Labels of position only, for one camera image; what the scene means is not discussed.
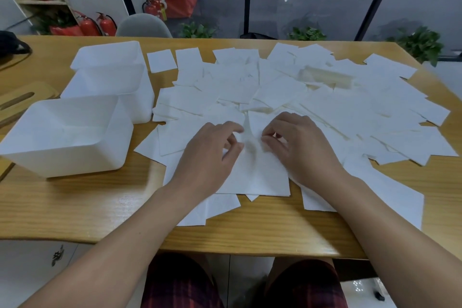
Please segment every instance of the wooden table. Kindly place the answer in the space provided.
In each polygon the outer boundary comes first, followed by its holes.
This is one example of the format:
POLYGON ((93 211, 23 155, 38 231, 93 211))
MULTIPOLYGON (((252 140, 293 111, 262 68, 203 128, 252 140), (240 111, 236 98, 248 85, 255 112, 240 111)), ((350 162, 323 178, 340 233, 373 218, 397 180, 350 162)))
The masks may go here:
MULTIPOLYGON (((62 91, 73 72, 69 66, 85 45, 132 40, 110 37, 21 37, 34 50, 25 61, 0 71, 0 95, 41 80, 62 91)), ((243 39, 138 38, 143 53, 161 49, 200 48, 204 61, 214 62, 213 49, 258 48, 266 58, 276 41, 243 39)), ((307 42, 287 42, 306 46, 307 42)), ((435 76, 394 43, 322 42, 338 59, 360 63, 375 52, 419 67, 409 81, 452 112, 441 127, 443 135, 462 153, 462 103, 435 76)), ((177 71, 151 74, 156 95, 171 86, 177 71)), ((133 149, 156 123, 135 125, 125 165, 104 173, 45 180, 15 166, 0 182, 0 238, 49 239, 94 243, 120 225, 162 185, 165 167, 133 149)), ((11 126, 0 129, 5 134, 11 126)), ((423 231, 462 258, 462 159, 432 156, 425 167, 403 161, 378 170, 425 194, 423 231)), ((305 211, 300 189, 292 196, 260 196, 241 207, 207 220, 204 227, 176 228, 162 245, 166 250, 251 255, 315 255, 365 258, 360 245, 337 213, 305 211)))

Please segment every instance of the shelf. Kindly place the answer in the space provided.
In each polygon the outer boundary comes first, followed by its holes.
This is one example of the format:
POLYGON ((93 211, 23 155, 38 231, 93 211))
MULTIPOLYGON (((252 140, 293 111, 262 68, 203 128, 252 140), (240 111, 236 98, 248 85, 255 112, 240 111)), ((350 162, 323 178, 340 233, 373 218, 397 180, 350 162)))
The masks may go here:
POLYGON ((64 0, 18 0, 22 5, 67 5, 64 0))

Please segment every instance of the pile of white napkins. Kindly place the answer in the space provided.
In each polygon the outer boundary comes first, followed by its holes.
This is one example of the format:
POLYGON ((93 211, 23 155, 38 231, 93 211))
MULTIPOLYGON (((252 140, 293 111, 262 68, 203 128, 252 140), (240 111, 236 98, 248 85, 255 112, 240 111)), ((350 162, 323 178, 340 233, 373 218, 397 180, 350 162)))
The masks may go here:
MULTIPOLYGON (((420 229, 424 196, 375 170, 378 164, 412 160, 424 166, 430 155, 458 156, 436 126, 449 110, 410 84, 417 69, 372 54, 355 64, 337 61, 319 46, 277 43, 267 59, 257 49, 214 50, 216 63, 202 61, 198 48, 148 54, 151 72, 178 67, 174 86, 160 89, 153 121, 159 125, 135 149, 166 165, 172 177, 188 141, 206 122, 244 126, 236 134, 245 148, 216 194, 197 206, 180 226, 205 225, 208 218, 240 206, 236 194, 289 196, 289 175, 260 141, 263 128, 280 112, 309 116, 324 132, 338 159, 378 196, 420 229)), ((306 210, 331 211, 302 188, 306 210)))

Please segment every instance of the plaid shorts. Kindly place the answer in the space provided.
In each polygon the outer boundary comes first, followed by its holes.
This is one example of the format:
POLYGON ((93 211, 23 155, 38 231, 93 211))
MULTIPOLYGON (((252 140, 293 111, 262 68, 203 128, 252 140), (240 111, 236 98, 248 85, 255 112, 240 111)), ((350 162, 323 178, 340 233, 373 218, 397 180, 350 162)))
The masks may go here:
MULTIPOLYGON (((334 268, 307 259, 276 278, 264 307, 347 308, 334 268)), ((141 308, 224 308, 216 285, 199 264, 179 253, 154 257, 147 272, 141 308)))

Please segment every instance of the empty white box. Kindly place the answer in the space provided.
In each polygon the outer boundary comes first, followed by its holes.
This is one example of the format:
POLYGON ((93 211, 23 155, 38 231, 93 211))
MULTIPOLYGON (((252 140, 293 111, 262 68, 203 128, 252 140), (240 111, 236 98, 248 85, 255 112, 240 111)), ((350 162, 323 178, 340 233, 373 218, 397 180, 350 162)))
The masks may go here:
POLYGON ((116 95, 32 104, 0 142, 0 155, 42 177, 118 169, 132 121, 116 95))
POLYGON ((133 124, 151 120, 154 91, 145 65, 108 65, 77 70, 61 98, 118 95, 133 124))
POLYGON ((85 67, 127 64, 142 64, 146 66, 140 43, 135 40, 84 46, 75 55, 71 68, 77 71, 85 67))

